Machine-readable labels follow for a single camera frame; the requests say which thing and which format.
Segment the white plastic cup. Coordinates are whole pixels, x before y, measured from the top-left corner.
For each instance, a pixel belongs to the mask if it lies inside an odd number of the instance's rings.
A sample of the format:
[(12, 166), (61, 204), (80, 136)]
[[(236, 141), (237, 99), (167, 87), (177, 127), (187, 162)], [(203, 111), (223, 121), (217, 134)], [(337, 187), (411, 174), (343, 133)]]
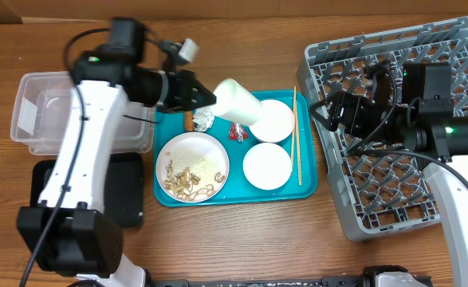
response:
[(262, 113), (262, 103), (232, 78), (225, 79), (213, 91), (216, 103), (210, 106), (214, 116), (233, 123), (251, 126)]

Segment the red snack wrapper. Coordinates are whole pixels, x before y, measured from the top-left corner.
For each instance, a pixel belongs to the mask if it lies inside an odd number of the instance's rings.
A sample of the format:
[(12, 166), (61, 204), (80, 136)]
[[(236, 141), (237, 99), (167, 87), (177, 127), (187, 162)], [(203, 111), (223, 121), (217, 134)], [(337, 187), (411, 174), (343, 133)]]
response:
[(230, 140), (236, 140), (239, 143), (242, 143), (245, 139), (248, 138), (248, 134), (243, 126), (239, 123), (232, 123), (228, 135)]

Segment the pink bowl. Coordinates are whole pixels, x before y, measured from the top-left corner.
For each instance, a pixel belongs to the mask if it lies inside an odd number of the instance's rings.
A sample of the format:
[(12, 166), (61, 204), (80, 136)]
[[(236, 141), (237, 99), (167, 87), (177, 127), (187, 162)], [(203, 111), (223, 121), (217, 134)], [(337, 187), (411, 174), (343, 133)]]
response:
[(251, 133), (259, 141), (274, 144), (289, 137), (293, 129), (293, 111), (279, 100), (263, 100), (260, 117), (250, 126)]

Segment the white bowl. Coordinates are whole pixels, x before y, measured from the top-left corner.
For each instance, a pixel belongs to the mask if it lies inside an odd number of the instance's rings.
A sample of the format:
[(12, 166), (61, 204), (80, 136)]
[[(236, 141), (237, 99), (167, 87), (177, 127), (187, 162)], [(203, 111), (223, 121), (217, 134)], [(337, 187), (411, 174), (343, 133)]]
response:
[(264, 191), (284, 186), (292, 174), (289, 154), (275, 143), (259, 143), (253, 146), (246, 153), (242, 168), (248, 182)]

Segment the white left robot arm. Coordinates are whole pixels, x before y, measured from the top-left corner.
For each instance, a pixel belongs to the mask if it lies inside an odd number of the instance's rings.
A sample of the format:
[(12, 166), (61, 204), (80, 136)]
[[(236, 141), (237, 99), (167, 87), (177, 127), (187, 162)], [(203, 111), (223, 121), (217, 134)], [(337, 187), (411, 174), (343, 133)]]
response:
[(133, 18), (113, 18), (108, 40), (76, 60), (64, 57), (73, 99), (61, 148), (36, 205), (17, 228), (30, 250), (27, 269), (71, 277), (74, 285), (148, 286), (151, 275), (124, 254), (122, 229), (104, 212), (112, 147), (131, 102), (162, 113), (195, 110), (215, 95), (187, 70), (199, 48), (159, 40)]

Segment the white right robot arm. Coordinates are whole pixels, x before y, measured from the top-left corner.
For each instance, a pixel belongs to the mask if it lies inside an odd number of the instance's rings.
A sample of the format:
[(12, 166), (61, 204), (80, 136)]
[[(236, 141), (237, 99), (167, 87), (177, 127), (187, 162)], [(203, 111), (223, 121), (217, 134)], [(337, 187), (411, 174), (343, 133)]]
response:
[(468, 286), (468, 116), (454, 115), (450, 65), (405, 64), (397, 85), (389, 61), (364, 67), (371, 97), (337, 91), (309, 106), (330, 132), (359, 143), (348, 155), (417, 159), (439, 207), (454, 285)]

